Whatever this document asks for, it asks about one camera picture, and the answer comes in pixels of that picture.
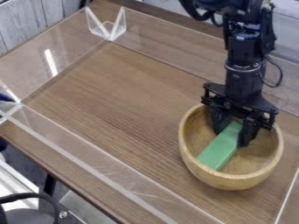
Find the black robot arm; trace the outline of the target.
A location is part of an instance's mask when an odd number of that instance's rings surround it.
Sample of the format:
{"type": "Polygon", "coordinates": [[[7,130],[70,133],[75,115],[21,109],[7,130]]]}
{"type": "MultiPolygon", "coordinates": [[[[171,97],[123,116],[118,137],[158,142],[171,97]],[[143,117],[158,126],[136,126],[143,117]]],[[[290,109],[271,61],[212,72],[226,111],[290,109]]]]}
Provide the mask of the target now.
{"type": "Polygon", "coordinates": [[[179,0],[190,16],[223,29],[228,58],[226,83],[203,84],[202,103],[210,107],[211,125],[220,133],[238,118],[238,145],[244,147],[260,129],[275,126],[278,108],[262,95],[267,84],[268,54],[275,50],[274,8],[270,0],[179,0]]]}

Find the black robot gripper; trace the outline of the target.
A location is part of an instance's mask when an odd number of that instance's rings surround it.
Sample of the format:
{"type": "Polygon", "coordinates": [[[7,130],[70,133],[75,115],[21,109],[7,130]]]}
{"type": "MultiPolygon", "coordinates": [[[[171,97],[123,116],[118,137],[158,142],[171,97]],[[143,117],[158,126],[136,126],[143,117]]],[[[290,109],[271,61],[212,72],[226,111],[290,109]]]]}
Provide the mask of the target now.
{"type": "Polygon", "coordinates": [[[227,61],[224,67],[226,83],[206,82],[200,102],[210,107],[216,135],[226,129],[232,117],[243,120],[238,146],[246,147],[260,128],[271,130],[275,126],[278,108],[262,95],[267,61],[262,59],[250,66],[238,66],[227,61]]]}

